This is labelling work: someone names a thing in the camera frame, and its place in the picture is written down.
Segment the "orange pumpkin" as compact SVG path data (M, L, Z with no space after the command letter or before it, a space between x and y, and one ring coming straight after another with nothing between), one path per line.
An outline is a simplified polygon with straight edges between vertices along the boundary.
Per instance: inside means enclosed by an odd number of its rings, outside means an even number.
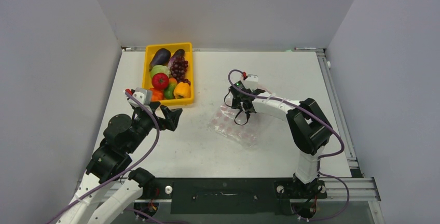
M152 92L151 101L161 101L164 99L164 94L161 90L150 88L149 91Z

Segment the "green orange mango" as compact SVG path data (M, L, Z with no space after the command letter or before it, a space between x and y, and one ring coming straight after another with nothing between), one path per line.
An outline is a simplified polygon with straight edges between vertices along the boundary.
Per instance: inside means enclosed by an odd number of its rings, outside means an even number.
M177 86L177 84L178 84L178 82L175 78L169 79L169 84L168 84L167 88L163 91L164 99L166 99L166 100L175 99L174 89Z

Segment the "clear zip top bag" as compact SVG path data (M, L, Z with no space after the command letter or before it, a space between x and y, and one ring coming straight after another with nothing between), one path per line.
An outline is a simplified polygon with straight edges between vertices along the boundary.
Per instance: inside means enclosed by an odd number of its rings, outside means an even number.
M253 147L260 142L262 134L272 121L263 114L247 115L243 110L231 108L232 100L233 97L228 92L223 104L215 111L207 126L209 130L245 148Z

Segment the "red tomato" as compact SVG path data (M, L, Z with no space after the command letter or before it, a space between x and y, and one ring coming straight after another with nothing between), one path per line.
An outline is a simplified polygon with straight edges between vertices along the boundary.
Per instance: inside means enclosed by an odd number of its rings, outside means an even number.
M169 85L169 76L165 73L156 73L152 77L152 86L157 90L164 90Z

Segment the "yellow bell pepper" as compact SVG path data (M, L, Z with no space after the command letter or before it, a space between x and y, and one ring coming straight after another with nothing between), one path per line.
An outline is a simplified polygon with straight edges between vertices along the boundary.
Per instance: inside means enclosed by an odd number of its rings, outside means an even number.
M188 99L191 97L191 86L186 82L179 82L173 91L176 99Z

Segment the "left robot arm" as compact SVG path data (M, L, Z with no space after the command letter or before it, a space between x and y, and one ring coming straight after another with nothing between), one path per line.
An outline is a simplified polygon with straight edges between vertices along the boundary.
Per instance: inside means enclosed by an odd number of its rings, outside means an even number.
M110 119L72 200L51 221L110 223L136 198L153 195L155 177L138 165L158 144L160 131L177 129L183 110L159 102L130 105L132 115Z

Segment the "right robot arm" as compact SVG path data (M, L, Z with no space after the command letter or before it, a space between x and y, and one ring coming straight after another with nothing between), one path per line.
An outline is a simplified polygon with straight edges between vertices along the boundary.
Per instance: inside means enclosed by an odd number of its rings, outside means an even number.
M312 181L318 178L319 156L333 129L318 103L312 98L292 101L271 97L265 90L246 88L242 81L231 85L229 91L231 108L244 112L247 118L251 113L267 114L288 124L300 150L293 190L300 197L308 196L314 190Z

